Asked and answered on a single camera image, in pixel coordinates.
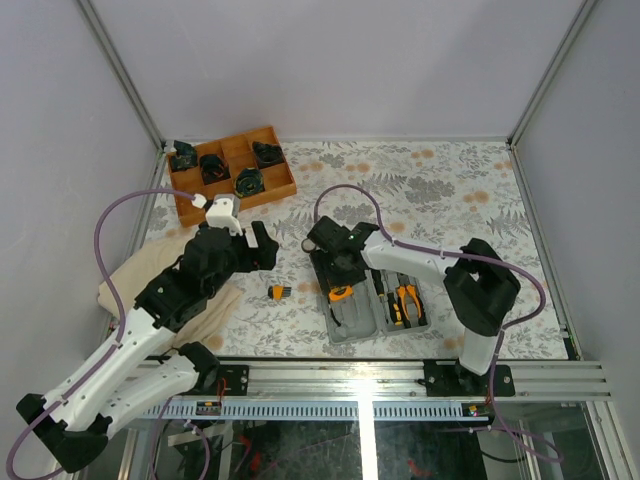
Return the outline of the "grey plastic tool case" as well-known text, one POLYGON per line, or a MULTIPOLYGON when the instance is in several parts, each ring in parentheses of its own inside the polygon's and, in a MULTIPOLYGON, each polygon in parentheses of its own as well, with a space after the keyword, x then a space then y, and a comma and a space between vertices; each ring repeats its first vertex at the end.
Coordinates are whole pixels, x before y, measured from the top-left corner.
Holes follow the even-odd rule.
POLYGON ((353 296, 351 300, 351 314, 341 327, 336 327, 330 317, 328 295, 321 291, 319 307, 325 316, 326 328, 329 341, 332 344, 340 345, 347 343, 372 340, 378 337, 389 337, 400 334, 423 333, 427 331, 431 325, 431 320, 425 306, 423 291, 416 278, 406 274, 392 272, 387 270, 379 270, 382 274, 382 280, 386 289, 386 296, 380 298, 376 295, 373 280, 371 277, 371 269, 365 272, 366 279, 354 285, 353 296), (396 289, 400 285, 414 284, 417 286, 418 295, 423 305, 426 315, 427 324, 406 328, 403 326, 395 326, 390 321, 389 308, 387 304, 387 293, 393 292, 398 297, 396 289))

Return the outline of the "orange tape measure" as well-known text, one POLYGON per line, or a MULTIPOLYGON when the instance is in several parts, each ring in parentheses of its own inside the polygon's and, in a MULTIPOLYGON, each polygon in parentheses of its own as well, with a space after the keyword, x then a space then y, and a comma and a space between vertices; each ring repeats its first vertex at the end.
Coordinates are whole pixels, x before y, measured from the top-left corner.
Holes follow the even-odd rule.
POLYGON ((328 294, 329 312, 336 327, 341 327, 351 314, 351 286, 334 287, 328 294))

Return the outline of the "orange black pliers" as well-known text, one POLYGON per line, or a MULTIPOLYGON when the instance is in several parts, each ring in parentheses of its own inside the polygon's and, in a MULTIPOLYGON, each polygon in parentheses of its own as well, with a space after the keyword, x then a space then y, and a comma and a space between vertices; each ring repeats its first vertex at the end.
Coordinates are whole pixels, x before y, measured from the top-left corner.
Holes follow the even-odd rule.
POLYGON ((424 326, 427 324, 422 302, 418 295, 417 286, 414 284, 400 285, 396 289, 401 319, 406 328, 415 324, 424 326))

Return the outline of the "long yellow black screwdriver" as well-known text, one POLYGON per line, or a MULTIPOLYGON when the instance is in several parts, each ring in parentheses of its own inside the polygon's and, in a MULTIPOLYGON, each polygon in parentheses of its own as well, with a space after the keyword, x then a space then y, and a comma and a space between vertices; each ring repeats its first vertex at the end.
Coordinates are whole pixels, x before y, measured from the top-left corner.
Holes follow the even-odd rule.
POLYGON ((379 270, 371 270, 371 277, 376 295, 380 298, 384 298, 386 296, 386 289, 382 280, 381 272, 379 270))

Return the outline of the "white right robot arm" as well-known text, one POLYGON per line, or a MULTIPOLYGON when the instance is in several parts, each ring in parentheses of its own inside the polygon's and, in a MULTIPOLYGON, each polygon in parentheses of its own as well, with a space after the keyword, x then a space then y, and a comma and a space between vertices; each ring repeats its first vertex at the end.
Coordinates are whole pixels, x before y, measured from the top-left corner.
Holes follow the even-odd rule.
POLYGON ((426 368, 425 388, 440 397, 488 394, 498 333, 521 286, 487 242, 473 238, 448 257, 391 240, 372 223, 349 229, 323 216, 302 249, 321 288, 331 343, 426 331, 422 287, 435 285, 448 295, 464 344, 453 365, 426 368))

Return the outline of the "short yellow black screwdriver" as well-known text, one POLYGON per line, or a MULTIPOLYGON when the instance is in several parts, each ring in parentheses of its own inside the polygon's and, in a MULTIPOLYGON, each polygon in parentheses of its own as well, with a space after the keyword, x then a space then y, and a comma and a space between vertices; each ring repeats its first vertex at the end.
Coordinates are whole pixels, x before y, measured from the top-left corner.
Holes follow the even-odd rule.
POLYGON ((387 293, 387 304, 389 308, 390 321, 395 326, 404 325, 404 317, 401 308, 397 302, 396 296, 393 292, 387 293))

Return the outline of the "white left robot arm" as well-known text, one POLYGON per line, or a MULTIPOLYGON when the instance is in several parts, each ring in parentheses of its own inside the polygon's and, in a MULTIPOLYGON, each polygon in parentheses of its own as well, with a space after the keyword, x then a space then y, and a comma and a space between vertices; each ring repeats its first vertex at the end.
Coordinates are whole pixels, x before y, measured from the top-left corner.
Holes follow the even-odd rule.
POLYGON ((182 255, 149 281, 113 332, 83 365, 45 394, 27 394, 16 409, 56 460, 60 472, 75 473, 92 463, 131 420, 162 400, 185 392, 208 394, 219 381, 219 361, 200 342, 176 354, 129 387, 121 385, 149 355, 174 340, 236 273, 271 270, 278 243, 264 224, 251 224, 251 247, 238 221, 240 200, 200 194, 189 200, 204 222, 182 255))

